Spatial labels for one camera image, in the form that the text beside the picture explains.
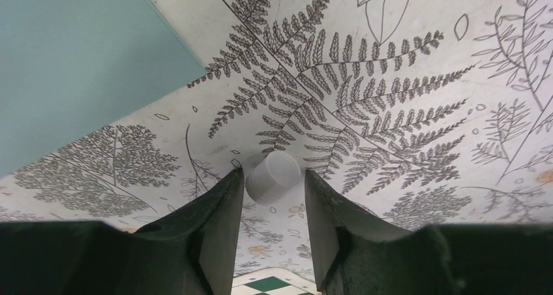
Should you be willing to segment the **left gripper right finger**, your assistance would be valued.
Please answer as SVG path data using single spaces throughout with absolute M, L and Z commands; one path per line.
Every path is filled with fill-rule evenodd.
M 414 232 L 370 214 L 305 173 L 322 294 L 551 294 L 552 225 L 442 224 Z

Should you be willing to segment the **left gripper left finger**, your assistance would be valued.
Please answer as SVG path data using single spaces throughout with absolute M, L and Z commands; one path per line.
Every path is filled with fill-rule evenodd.
M 2 294 L 229 294 L 244 175 L 128 233 L 102 221 L 1 224 Z

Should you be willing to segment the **grey glue stick cap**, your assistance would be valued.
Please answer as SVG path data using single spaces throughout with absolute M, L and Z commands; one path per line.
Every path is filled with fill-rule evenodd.
M 245 190 L 257 204 L 270 206 L 301 180 L 297 161 L 285 151 L 253 155 L 243 164 Z

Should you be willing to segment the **teal green envelope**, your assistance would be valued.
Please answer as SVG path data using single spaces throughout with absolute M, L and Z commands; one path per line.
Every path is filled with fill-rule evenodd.
M 1 0 L 1 175 L 203 72 L 150 0 Z

